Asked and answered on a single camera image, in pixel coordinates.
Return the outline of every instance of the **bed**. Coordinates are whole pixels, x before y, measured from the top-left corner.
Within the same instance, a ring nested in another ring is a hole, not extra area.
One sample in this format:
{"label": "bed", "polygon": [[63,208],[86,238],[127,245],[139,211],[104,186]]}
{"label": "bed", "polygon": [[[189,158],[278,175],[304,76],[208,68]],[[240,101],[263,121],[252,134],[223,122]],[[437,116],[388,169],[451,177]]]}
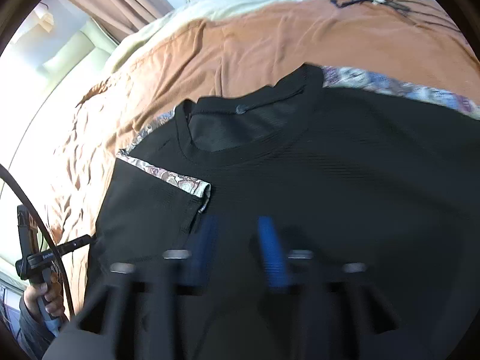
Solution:
{"label": "bed", "polygon": [[[241,96],[309,62],[379,72],[480,104],[480,64],[461,33],[433,2],[404,1],[420,13],[407,20],[383,5],[339,9],[329,0],[191,0],[126,38],[49,162],[54,240],[95,233],[116,153],[165,123],[185,98]],[[425,23],[423,14],[436,19]],[[473,103],[459,111],[478,117]],[[87,247],[64,258],[76,310],[87,258]]]}

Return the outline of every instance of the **floral shoulder stripe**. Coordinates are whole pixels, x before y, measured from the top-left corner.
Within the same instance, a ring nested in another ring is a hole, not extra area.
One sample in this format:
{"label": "floral shoulder stripe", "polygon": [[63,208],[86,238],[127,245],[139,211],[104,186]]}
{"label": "floral shoulder stripe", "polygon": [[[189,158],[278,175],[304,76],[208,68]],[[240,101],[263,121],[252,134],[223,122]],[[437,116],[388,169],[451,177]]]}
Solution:
{"label": "floral shoulder stripe", "polygon": [[357,88],[381,95],[401,96],[424,103],[442,105],[480,120],[478,105],[465,96],[444,89],[403,82],[385,74],[354,67],[324,66],[322,69],[324,88]]}
{"label": "floral shoulder stripe", "polygon": [[166,169],[157,168],[146,161],[129,157],[126,155],[125,150],[120,150],[117,153],[117,158],[141,169],[152,176],[155,176],[157,179],[161,179],[170,185],[173,185],[174,187],[180,188],[182,191],[203,199],[203,205],[201,206],[199,212],[202,212],[207,206],[208,200],[210,199],[211,185],[206,181],[202,181],[198,178],[193,178],[190,176],[182,176]]}

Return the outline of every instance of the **black curved cable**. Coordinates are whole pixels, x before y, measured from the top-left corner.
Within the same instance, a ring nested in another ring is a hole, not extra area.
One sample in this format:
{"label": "black curved cable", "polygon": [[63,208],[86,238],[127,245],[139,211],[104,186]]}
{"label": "black curved cable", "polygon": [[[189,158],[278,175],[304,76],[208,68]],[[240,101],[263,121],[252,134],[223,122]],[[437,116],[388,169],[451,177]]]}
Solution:
{"label": "black curved cable", "polygon": [[40,218],[40,215],[38,214],[37,210],[35,209],[35,207],[33,207],[32,202],[27,198],[27,195],[25,195],[25,192],[23,192],[22,188],[20,188],[18,183],[15,181],[14,177],[10,174],[10,172],[7,169],[5,169],[5,167],[2,164],[0,164],[0,179],[5,181],[5,183],[11,188],[14,194],[18,197],[20,202],[22,202],[22,204],[25,205],[28,212],[30,213],[30,215],[32,215],[32,218],[37,223],[38,228],[42,232],[43,238],[46,240],[46,243],[49,245],[50,249],[52,250],[53,256],[55,257],[55,261],[57,262],[58,267],[60,269],[63,285],[65,286],[65,294],[67,297],[68,310],[70,311],[70,318],[72,318],[75,315],[74,303],[71,300],[70,285],[68,284],[67,272],[65,270],[65,266],[63,265],[62,258],[58,252],[57,245],[53,243],[50,233],[45,227],[42,221],[42,218]]}

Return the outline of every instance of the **gray sleeve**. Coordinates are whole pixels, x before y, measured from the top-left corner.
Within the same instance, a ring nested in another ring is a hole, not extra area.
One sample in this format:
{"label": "gray sleeve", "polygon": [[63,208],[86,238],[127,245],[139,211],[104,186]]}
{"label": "gray sleeve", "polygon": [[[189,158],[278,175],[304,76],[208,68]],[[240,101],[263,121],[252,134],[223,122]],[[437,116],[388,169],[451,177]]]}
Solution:
{"label": "gray sleeve", "polygon": [[23,297],[20,299],[20,334],[18,343],[32,360],[40,360],[55,336],[45,324],[38,323],[28,311]]}

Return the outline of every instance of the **hand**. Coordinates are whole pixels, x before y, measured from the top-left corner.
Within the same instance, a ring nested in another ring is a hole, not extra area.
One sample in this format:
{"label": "hand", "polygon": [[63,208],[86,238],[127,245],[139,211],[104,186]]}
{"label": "hand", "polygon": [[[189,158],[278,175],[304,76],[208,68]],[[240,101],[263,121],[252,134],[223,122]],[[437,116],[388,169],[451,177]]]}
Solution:
{"label": "hand", "polygon": [[49,302],[45,306],[46,312],[48,312],[52,317],[62,316],[65,307],[63,306],[63,296],[60,295],[62,292],[62,285],[58,282],[58,275],[55,272],[52,272],[50,279],[52,281],[52,286],[47,292],[47,284],[43,283],[40,285],[30,285],[26,288],[23,293],[23,301],[25,305],[32,314],[32,317],[37,321],[42,321],[42,314],[38,308],[37,298],[45,295],[45,299]]}

